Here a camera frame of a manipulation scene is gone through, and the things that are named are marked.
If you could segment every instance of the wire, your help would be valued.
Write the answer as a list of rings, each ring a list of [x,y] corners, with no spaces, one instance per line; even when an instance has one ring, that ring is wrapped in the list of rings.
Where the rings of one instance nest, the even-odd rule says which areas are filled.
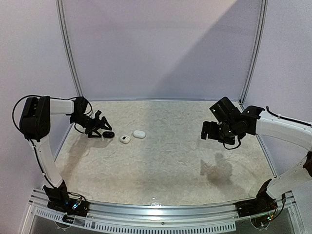
[[[274,206],[274,213],[273,213],[273,215],[271,216],[271,218],[273,218],[274,216],[276,216],[276,213],[277,213],[277,207],[276,206]]]
[[[77,125],[77,124],[75,123],[75,124],[74,124],[74,129],[75,129],[77,132],[79,132],[79,133],[85,134],[84,132],[78,130],[77,127],[76,127],[76,125]]]
[[[12,110],[12,121],[13,121],[13,124],[14,124],[14,126],[16,127],[16,129],[19,130],[21,133],[22,133],[22,131],[20,130],[20,128],[19,128],[19,127],[17,126],[17,124],[15,123],[14,112],[15,112],[15,109],[16,109],[17,105],[18,105],[21,101],[23,101],[25,98],[30,98],[30,97],[40,98],[40,97],[42,97],[42,96],[39,96],[39,95],[26,95],[26,96],[23,96],[21,99],[19,99],[19,100],[15,103],[15,105],[14,105],[14,107],[13,107],[13,110]]]
[[[87,199],[83,196],[83,195],[80,195],[85,201],[87,201]]]
[[[33,145],[33,149],[34,149],[35,156],[36,156],[36,159],[37,159],[37,163],[38,163],[38,165],[39,165],[39,167],[40,167],[41,173],[43,174],[43,176],[44,176],[44,178],[46,179],[46,181],[48,181],[48,183],[52,186],[52,188],[56,189],[56,187],[48,180],[48,177],[46,176],[46,174],[45,174],[44,171],[43,171],[42,165],[40,164],[40,161],[39,161],[39,157],[38,157],[38,153],[37,153],[37,150],[36,150],[36,146],[35,146],[33,140],[32,140],[32,139],[28,139],[28,140],[29,140],[29,141],[32,143],[32,145]]]
[[[16,122],[15,122],[14,113],[15,113],[15,109],[16,109],[17,105],[18,105],[21,101],[23,101],[25,98],[30,98],[30,97],[33,97],[33,98],[41,98],[42,96],[40,96],[40,95],[33,95],[33,94],[23,96],[22,98],[20,98],[20,99],[15,103],[15,105],[14,105],[14,107],[13,107],[13,110],[12,110],[12,121],[13,121],[13,124],[14,124],[15,128],[16,128],[20,133],[22,133],[22,134],[23,134],[23,132],[21,131],[21,129],[17,126],[17,124],[16,124]],[[78,97],[71,97],[71,98],[68,98],[68,99],[63,99],[63,98],[58,98],[58,97],[50,97],[50,99],[58,99],[58,100],[72,100],[72,99],[74,99],[74,98],[78,98]],[[91,107],[91,113],[92,113],[92,112],[93,112],[92,105],[91,105],[91,103],[90,103],[88,100],[87,100],[87,102],[88,102],[88,104],[89,104],[90,107]],[[32,139],[27,139],[27,140],[29,140],[29,141],[32,143],[32,145],[33,145],[33,149],[34,149],[34,153],[35,153],[35,156],[36,156],[36,160],[37,160],[37,163],[38,163],[38,165],[39,165],[39,167],[40,167],[41,173],[43,174],[44,178],[48,181],[48,183],[52,186],[52,188],[56,188],[56,187],[49,181],[48,177],[46,176],[46,174],[45,174],[44,171],[43,171],[42,165],[40,164],[40,161],[39,161],[39,157],[38,157],[38,153],[37,153],[37,150],[36,150],[36,146],[35,146],[33,140],[32,140]]]
[[[271,221],[275,220],[277,217],[280,216],[280,214],[281,214],[281,213],[283,212],[283,210],[284,210],[284,207],[285,207],[285,204],[283,204],[281,211],[280,211],[276,216],[274,216],[274,217],[271,219]]]
[[[267,112],[270,114],[270,115],[273,115],[277,118],[281,118],[283,120],[287,120],[287,121],[291,121],[291,122],[295,122],[295,123],[300,123],[300,124],[303,124],[303,125],[306,125],[306,126],[309,126],[309,127],[312,127],[312,124],[310,123],[306,123],[306,122],[303,122],[303,121],[300,121],[300,120],[297,120],[297,119],[293,119],[293,118],[287,118],[287,117],[283,117],[283,116],[279,116],[275,113],[273,113],[272,111],[269,110],[269,106],[266,106],[267,108]]]
[[[224,147],[225,149],[227,149],[227,150],[235,150],[235,149],[237,149],[237,148],[242,144],[242,142],[240,141],[239,138],[237,138],[237,140],[238,140],[238,145],[237,145],[236,147],[234,147],[234,148],[226,148],[225,142],[223,142],[223,147]]]
[[[60,224],[62,224],[62,225],[66,225],[67,227],[60,227],[57,223],[56,223],[56,221],[54,220],[54,223],[55,223],[55,225],[58,227],[58,228],[62,228],[63,230],[65,230],[65,229],[68,229],[68,228],[70,228],[71,227],[71,225],[70,224],[73,224],[74,223],[74,221],[75,221],[75,219],[73,220],[73,222],[72,223],[67,223],[67,222],[64,222],[64,223],[66,223],[66,224],[64,224],[64,223],[60,223]]]

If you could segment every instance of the metal frame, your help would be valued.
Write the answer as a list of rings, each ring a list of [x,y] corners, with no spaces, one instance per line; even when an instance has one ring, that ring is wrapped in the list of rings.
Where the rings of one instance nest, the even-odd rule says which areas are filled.
[[[134,98],[134,99],[89,99],[89,101],[219,101],[220,99],[204,99],[204,98]]]
[[[257,57],[259,54],[259,49],[260,49],[260,43],[261,43],[261,38],[262,38],[262,34],[263,34],[263,28],[264,28],[264,21],[265,21],[265,15],[267,12],[267,6],[268,6],[268,0],[262,0],[261,3],[261,10],[260,10],[260,14],[259,14],[259,20],[258,20],[258,27],[256,30],[256,35],[255,35],[255,41],[254,41],[254,47],[253,47],[253,56],[252,56],[252,60],[250,62],[250,66],[249,66],[249,70],[248,70],[248,74],[246,77],[246,81],[240,96],[240,102],[242,104],[244,104],[246,97],[247,97],[247,93],[249,90],[249,86],[253,77],[253,73],[254,73],[254,68],[255,68],[255,64],[257,62]]]
[[[75,86],[77,94],[79,96],[83,96],[82,87],[78,78],[77,70],[76,70],[75,63],[74,63],[73,53],[72,53],[72,49],[71,49],[70,42],[69,42],[66,21],[65,21],[64,7],[63,7],[63,0],[56,0],[56,5],[57,5],[57,11],[58,11],[60,31],[62,34],[64,49],[66,52],[69,69],[72,74],[74,86]]]
[[[294,230],[299,234],[304,233],[292,193],[287,193],[286,198],[285,209],[291,211]],[[112,234],[127,233],[126,230],[132,234],[182,234],[183,231],[184,234],[224,233],[230,231],[229,228],[233,231],[236,229],[235,221],[249,219],[238,217],[235,202],[196,206],[141,206],[91,201],[88,216],[76,216],[73,226]],[[63,223],[63,214],[48,209],[47,203],[46,194],[34,189],[22,234],[29,234],[35,215]],[[279,207],[282,205],[281,200],[277,203]]]

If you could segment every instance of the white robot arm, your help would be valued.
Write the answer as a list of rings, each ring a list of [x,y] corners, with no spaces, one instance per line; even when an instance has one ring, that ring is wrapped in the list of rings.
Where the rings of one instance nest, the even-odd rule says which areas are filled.
[[[309,152],[294,167],[270,181],[267,186],[267,194],[271,198],[279,198],[281,194],[312,180],[312,170],[309,168],[312,152],[311,123],[281,119],[271,115],[268,111],[264,111],[257,121],[256,134],[288,141],[303,147]]]
[[[14,110],[16,105],[24,98],[27,98],[27,100],[22,111],[19,127],[17,127],[14,121]],[[42,175],[52,187],[43,187],[49,197],[48,207],[65,212],[68,215],[86,216],[89,202],[84,196],[67,191],[65,181],[55,165],[49,142],[50,116],[68,115],[70,123],[82,126],[85,129],[84,133],[90,138],[101,137],[98,129],[111,131],[112,127],[105,117],[99,117],[101,111],[96,111],[91,116],[88,113],[85,114],[87,105],[89,104],[91,107],[91,104],[84,97],[61,99],[49,96],[25,96],[24,98],[21,98],[13,108],[13,122],[29,141]]]
[[[70,115],[74,112],[74,102],[71,100],[50,99],[51,115]],[[46,177],[49,184],[58,188],[63,182],[62,177],[55,165],[51,153],[49,135],[44,136],[40,141],[29,141],[30,146],[36,156],[43,176]]]
[[[277,178],[269,179],[260,188],[256,199],[236,204],[239,216],[254,215],[277,207],[276,198],[306,181],[312,180],[312,124],[297,119],[282,117],[261,107],[249,106],[242,113],[224,97],[210,110],[219,123],[203,123],[201,138],[218,140],[234,145],[237,136],[238,146],[246,134],[271,136],[299,145],[308,151],[293,168]]]

